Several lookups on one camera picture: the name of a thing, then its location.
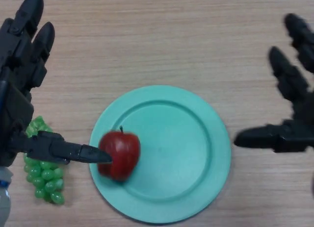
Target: mint green plate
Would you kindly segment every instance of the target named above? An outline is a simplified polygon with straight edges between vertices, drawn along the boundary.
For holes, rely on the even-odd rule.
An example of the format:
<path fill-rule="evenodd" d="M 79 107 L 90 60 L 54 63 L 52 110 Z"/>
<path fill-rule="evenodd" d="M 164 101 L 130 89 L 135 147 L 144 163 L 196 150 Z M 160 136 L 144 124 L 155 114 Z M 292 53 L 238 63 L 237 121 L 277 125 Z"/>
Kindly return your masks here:
<path fill-rule="evenodd" d="M 148 223 L 172 223 L 208 206 L 227 179 L 231 145 L 213 108 L 172 86 L 143 87 L 115 100 L 100 116 L 90 145 L 110 130 L 135 133 L 139 162 L 125 183 L 101 176 L 90 164 L 101 195 L 118 211 Z"/>

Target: apple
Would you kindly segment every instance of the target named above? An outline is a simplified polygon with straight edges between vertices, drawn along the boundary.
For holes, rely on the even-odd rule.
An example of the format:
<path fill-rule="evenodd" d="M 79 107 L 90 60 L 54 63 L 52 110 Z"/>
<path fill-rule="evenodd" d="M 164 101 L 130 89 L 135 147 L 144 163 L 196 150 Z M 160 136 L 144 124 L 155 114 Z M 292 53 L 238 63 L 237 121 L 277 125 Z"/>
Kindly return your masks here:
<path fill-rule="evenodd" d="M 112 157 L 111 164 L 98 164 L 101 175 L 116 181 L 125 181 L 129 178 L 137 165 L 140 156 L 140 141 L 132 133 L 110 131 L 99 142 L 98 148 Z"/>

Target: grapes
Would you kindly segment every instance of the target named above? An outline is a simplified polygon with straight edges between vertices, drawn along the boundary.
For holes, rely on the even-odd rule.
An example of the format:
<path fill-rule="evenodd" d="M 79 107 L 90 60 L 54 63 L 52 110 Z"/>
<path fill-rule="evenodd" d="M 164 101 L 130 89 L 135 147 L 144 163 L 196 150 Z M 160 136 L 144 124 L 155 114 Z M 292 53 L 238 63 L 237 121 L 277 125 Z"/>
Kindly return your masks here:
<path fill-rule="evenodd" d="M 44 196 L 44 200 L 45 200 L 46 202 L 52 202 L 51 194 L 49 194 L 49 193 L 46 192 L 46 194 L 45 194 L 45 196 Z"/>
<path fill-rule="evenodd" d="M 54 183 L 55 183 L 56 190 L 62 190 L 63 189 L 63 187 L 64 187 L 63 179 L 56 179 L 56 180 L 54 180 Z"/>
<path fill-rule="evenodd" d="M 37 135 L 39 130 L 52 132 L 41 116 L 30 122 L 26 134 L 31 137 Z M 64 188 L 63 169 L 59 168 L 56 163 L 29 158 L 26 153 L 24 162 L 24 171 L 27 173 L 26 180 L 36 187 L 35 197 L 50 203 L 64 204 L 64 197 L 60 193 Z"/>
<path fill-rule="evenodd" d="M 53 192 L 51 194 L 51 199 L 55 204 L 58 205 L 64 204 L 64 197 L 60 192 Z"/>
<path fill-rule="evenodd" d="M 45 185 L 45 190 L 46 190 L 48 193 L 52 193 L 55 189 L 56 189 L 56 184 L 55 184 L 55 182 L 49 181 L 49 182 L 46 183 L 46 185 Z"/>
<path fill-rule="evenodd" d="M 51 169 L 44 170 L 41 173 L 41 177 L 45 180 L 52 180 L 54 178 L 54 172 Z"/>
<path fill-rule="evenodd" d="M 54 170 L 54 169 L 57 169 L 59 167 L 59 165 L 58 164 L 56 164 L 56 163 L 51 163 L 51 170 Z"/>
<path fill-rule="evenodd" d="M 63 177 L 63 170 L 61 168 L 57 168 L 53 172 L 54 172 L 55 179 L 59 179 Z"/>
<path fill-rule="evenodd" d="M 52 164 L 50 162 L 40 162 L 41 168 L 44 170 L 48 170 L 51 168 Z"/>
<path fill-rule="evenodd" d="M 24 171 L 25 171 L 26 173 L 28 173 L 28 172 L 30 171 L 30 169 L 31 169 L 31 166 L 25 164 L 25 166 L 24 166 Z"/>
<path fill-rule="evenodd" d="M 39 177 L 41 174 L 41 167 L 39 165 L 35 165 L 30 169 L 28 173 L 33 177 Z"/>
<path fill-rule="evenodd" d="M 45 180 L 42 179 L 41 177 L 36 177 L 33 179 L 33 185 L 36 188 L 44 188 L 45 187 Z"/>
<path fill-rule="evenodd" d="M 36 188 L 35 190 L 35 197 L 38 199 L 43 199 L 46 195 L 46 191 L 43 188 Z"/>
<path fill-rule="evenodd" d="M 34 179 L 34 177 L 33 177 L 31 174 L 28 174 L 28 175 L 26 176 L 26 180 L 27 180 L 29 183 L 32 183 L 32 182 L 33 182 L 33 179 Z"/>
<path fill-rule="evenodd" d="M 35 166 L 39 163 L 39 161 L 32 159 L 30 157 L 24 156 L 24 162 L 29 166 Z"/>

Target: robotic hand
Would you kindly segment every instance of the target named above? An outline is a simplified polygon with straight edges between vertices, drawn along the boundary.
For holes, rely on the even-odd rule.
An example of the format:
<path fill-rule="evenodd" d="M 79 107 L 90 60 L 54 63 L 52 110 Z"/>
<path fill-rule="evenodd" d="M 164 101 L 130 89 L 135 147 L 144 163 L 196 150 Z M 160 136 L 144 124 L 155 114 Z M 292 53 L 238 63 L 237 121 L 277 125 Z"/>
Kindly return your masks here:
<path fill-rule="evenodd" d="M 31 42 L 43 9 L 43 0 L 24 0 L 15 19 L 6 19 L 0 28 L 0 227 L 10 211 L 7 188 L 12 173 L 7 167 L 17 153 L 62 164 L 112 162 L 107 153 L 68 143 L 57 133 L 40 131 L 31 138 L 25 134 L 34 112 L 30 91 L 41 85 L 47 73 L 45 63 L 54 41 L 54 27 L 48 22 Z"/>
<path fill-rule="evenodd" d="M 298 51 L 299 61 L 314 74 L 314 33 L 295 14 L 286 15 L 284 23 L 292 38 L 292 46 Z M 308 91 L 305 78 L 277 47 L 270 49 L 268 57 L 280 93 L 292 103 L 292 119 L 284 120 L 278 126 L 246 129 L 236 136 L 234 144 L 271 148 L 274 152 L 304 152 L 307 147 L 314 147 L 314 92 Z"/>

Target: wood grain surface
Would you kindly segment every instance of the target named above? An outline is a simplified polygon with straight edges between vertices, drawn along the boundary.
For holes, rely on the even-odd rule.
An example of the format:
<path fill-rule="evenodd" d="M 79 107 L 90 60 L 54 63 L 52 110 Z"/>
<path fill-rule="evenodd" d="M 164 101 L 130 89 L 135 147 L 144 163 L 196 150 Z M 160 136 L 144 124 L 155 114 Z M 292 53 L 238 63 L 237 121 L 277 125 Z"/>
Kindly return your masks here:
<path fill-rule="evenodd" d="M 22 1 L 0 0 L 0 20 L 14 17 Z M 34 115 L 66 140 L 88 143 L 97 118 L 118 96 L 171 84 L 209 102 L 231 139 L 245 127 L 278 123 L 290 116 L 290 104 L 276 90 L 266 56 L 278 45 L 299 65 L 282 25 L 288 12 L 314 25 L 314 0 L 45 0 L 40 26 L 52 22 L 56 38 L 48 74 L 33 90 Z M 233 147 L 219 197 L 173 226 L 313 227 L 313 155 Z M 23 165 L 18 156 L 10 168 L 7 227 L 144 225 L 104 202 L 86 164 L 68 166 L 61 207 L 35 199 Z"/>

